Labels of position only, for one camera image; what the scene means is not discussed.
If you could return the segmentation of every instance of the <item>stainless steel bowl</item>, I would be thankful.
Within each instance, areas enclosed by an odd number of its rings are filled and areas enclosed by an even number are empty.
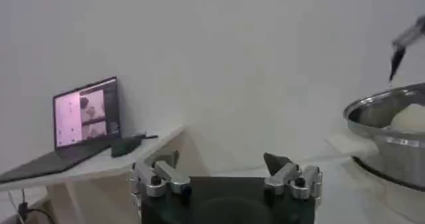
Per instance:
[[[397,180],[425,187],[425,133],[411,134],[388,128],[394,116],[413,103],[425,106],[425,83],[355,101],[344,110],[344,118],[352,132],[372,139],[377,145],[379,155],[373,157],[379,160],[364,159],[374,164],[372,168]]]

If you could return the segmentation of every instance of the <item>laptop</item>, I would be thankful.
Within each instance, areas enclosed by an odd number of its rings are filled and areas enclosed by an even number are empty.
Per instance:
[[[66,171],[121,138],[117,78],[53,98],[54,151],[0,175],[0,183]]]

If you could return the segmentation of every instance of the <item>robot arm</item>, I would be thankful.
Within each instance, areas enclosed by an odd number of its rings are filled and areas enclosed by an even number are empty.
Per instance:
[[[404,54],[406,53],[406,49],[417,43],[420,39],[422,39],[422,37],[425,37],[425,15],[419,17],[415,25],[411,26],[392,42],[394,55],[391,60],[390,82],[394,78],[394,75],[400,66]]]

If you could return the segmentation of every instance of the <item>white table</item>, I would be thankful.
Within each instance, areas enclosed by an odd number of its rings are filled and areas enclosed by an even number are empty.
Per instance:
[[[127,208],[128,203],[131,203],[126,173],[133,163],[152,156],[183,130],[184,127],[178,125],[168,130],[149,132],[151,135],[157,134],[159,138],[142,141],[140,147],[126,156],[112,158],[111,149],[107,149],[68,171],[4,183],[0,185],[0,191],[46,186],[54,214],[60,224],[90,223],[90,215],[97,211],[104,212],[102,215],[105,217],[105,220],[99,223],[113,223],[109,217],[112,213],[117,212],[114,213],[117,216],[120,216],[120,213],[122,216],[127,215],[124,215],[127,209],[119,209],[124,204],[114,201],[125,201]],[[131,223],[132,220],[120,221],[125,222]]]

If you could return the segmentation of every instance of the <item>laptop screen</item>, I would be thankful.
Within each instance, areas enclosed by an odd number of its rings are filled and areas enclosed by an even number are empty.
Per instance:
[[[101,136],[120,136],[117,79],[110,78],[54,97],[57,148]]]

